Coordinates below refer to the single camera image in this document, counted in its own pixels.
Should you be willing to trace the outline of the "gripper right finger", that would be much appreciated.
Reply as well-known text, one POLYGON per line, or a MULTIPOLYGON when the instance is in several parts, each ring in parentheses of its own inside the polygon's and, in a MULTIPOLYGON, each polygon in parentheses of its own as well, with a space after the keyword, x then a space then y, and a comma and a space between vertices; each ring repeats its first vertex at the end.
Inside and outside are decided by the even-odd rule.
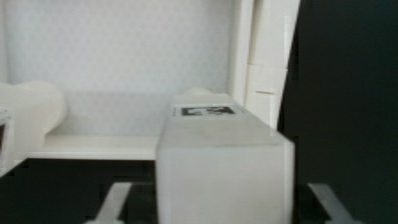
POLYGON ((295 188, 293 224, 364 224, 325 183, 307 183, 295 188))

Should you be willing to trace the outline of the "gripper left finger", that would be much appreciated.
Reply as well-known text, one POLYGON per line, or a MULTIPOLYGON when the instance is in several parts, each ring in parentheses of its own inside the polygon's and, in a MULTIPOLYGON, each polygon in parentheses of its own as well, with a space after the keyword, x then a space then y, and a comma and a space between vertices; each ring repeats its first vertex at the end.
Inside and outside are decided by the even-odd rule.
POLYGON ((156 197, 149 182, 115 182, 99 211, 85 224, 154 224, 156 197))

